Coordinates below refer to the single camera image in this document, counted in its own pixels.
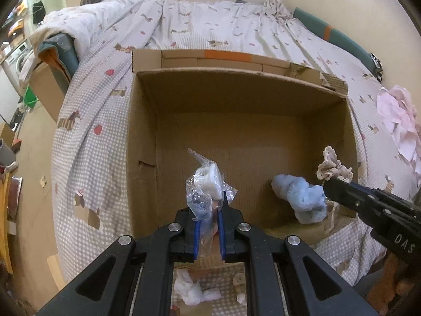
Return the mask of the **clear plastic bag white item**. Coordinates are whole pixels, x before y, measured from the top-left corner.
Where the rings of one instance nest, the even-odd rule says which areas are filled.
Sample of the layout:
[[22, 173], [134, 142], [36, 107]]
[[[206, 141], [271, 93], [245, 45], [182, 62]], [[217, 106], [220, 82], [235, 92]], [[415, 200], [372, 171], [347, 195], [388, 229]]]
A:
[[198, 162], [195, 172], [186, 180], [186, 204], [194, 214], [194, 220], [201, 222], [200, 257], [207, 257], [212, 250], [213, 238], [218, 232], [218, 212], [223, 203], [223, 192], [231, 203], [237, 190], [228, 185], [218, 164], [193, 149], [188, 153]]

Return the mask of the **beige lace scrunchie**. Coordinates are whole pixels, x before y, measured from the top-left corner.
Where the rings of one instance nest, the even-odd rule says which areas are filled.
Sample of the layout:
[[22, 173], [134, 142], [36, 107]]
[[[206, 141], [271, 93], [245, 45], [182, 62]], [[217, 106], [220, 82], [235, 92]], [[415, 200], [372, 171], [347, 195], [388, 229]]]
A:
[[[346, 183], [353, 180], [352, 168], [347, 168], [338, 159], [335, 149], [331, 146], [326, 146], [323, 150], [323, 162], [318, 166], [316, 172], [318, 180], [322, 183], [327, 182], [331, 178], [338, 178]], [[323, 221], [325, 234], [329, 235], [338, 225], [339, 203], [332, 201], [328, 197], [325, 198], [327, 206], [327, 221]]]

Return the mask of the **white cotton fluff piece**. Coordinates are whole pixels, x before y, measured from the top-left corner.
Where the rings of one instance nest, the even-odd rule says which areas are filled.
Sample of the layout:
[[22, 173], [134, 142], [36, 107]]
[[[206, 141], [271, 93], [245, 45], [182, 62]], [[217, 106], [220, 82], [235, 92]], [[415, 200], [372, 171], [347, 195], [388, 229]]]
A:
[[173, 285], [174, 292], [187, 306], [196, 306], [204, 302], [219, 300], [222, 295], [218, 288], [202, 290], [200, 282], [194, 282], [187, 270], [177, 270]]

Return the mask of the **cream fabric flower scrunchie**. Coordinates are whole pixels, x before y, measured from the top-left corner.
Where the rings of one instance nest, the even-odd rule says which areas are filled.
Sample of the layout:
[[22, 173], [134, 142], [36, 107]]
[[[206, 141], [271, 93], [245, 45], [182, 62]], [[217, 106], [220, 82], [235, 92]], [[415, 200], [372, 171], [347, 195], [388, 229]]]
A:
[[237, 273], [233, 277], [233, 286], [235, 288], [238, 304], [247, 306], [247, 293], [246, 293], [246, 278], [244, 273]]

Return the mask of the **light blue plush toy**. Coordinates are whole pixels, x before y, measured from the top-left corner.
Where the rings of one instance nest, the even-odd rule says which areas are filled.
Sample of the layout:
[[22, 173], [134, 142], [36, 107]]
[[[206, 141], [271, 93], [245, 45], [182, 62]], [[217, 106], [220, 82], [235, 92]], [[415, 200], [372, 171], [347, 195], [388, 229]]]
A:
[[299, 223], [320, 223], [327, 217], [321, 185], [311, 185], [303, 177], [280, 174], [273, 178], [271, 187], [278, 198], [289, 202]]

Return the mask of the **open cardboard box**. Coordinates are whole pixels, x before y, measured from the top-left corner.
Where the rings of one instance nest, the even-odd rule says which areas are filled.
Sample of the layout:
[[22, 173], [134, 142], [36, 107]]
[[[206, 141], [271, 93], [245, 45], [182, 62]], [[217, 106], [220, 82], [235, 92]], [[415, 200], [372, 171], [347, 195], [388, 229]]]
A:
[[132, 71], [127, 185], [135, 237], [186, 206], [185, 182], [198, 167], [188, 149], [218, 164], [238, 192], [233, 206], [273, 236], [295, 234], [313, 245], [355, 220], [341, 207], [326, 235], [323, 222], [300, 224], [270, 185], [278, 174], [317, 183], [326, 146], [355, 168], [346, 82], [288, 61], [199, 49], [136, 49]]

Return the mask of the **pink crumpled cloth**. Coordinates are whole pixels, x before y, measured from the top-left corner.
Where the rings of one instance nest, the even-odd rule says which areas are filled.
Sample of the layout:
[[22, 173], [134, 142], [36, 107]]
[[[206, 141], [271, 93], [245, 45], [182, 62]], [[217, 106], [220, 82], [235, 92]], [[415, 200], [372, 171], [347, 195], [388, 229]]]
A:
[[398, 153], [412, 168], [417, 187], [420, 187], [420, 124], [410, 92], [398, 85], [390, 90], [382, 87], [377, 94], [376, 108]]

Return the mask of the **teal orange mattress edge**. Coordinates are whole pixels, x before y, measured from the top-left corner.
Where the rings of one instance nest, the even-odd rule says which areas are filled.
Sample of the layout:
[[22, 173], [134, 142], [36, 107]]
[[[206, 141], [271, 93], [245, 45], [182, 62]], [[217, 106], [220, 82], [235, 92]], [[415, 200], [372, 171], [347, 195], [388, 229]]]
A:
[[293, 16], [315, 35], [340, 47], [348, 53], [351, 53], [355, 58], [361, 61], [380, 83], [383, 82], [383, 65], [380, 59], [373, 53], [367, 52], [362, 46], [341, 31], [338, 31], [330, 24], [300, 8], [295, 8]]

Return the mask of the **green plastic object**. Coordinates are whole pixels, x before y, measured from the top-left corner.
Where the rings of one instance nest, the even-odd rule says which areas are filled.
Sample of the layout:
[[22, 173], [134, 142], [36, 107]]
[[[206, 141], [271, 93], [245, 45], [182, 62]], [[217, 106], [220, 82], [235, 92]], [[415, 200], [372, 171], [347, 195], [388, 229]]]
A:
[[31, 90], [30, 86], [26, 87], [25, 94], [23, 95], [24, 105], [28, 108], [34, 108], [38, 102], [38, 98], [35, 93]]

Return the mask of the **cardboard box beside bed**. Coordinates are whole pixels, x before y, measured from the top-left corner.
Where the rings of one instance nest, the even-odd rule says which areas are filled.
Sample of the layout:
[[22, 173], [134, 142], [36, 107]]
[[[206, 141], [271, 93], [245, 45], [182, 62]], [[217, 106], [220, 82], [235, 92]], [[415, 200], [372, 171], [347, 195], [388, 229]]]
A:
[[65, 93], [60, 89], [47, 64], [41, 63], [34, 69], [29, 79], [29, 87], [50, 117], [57, 122]]

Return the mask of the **dog print bed cover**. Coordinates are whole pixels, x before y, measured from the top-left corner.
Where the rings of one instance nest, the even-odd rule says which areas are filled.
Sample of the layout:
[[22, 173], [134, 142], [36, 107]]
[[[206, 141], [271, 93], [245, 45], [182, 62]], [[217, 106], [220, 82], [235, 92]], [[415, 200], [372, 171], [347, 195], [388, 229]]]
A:
[[40, 315], [419, 315], [420, 126], [405, 89], [263, 5], [105, 0], [73, 39]]

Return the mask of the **white washing machine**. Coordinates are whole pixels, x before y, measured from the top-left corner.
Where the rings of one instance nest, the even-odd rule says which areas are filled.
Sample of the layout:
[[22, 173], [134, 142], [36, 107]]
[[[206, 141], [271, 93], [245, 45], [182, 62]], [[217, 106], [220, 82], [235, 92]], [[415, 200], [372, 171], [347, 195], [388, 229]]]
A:
[[23, 63], [31, 51], [31, 43], [27, 38], [25, 38], [7, 54], [1, 64], [6, 76], [20, 96], [24, 95], [24, 88], [21, 88], [19, 75], [21, 74]]

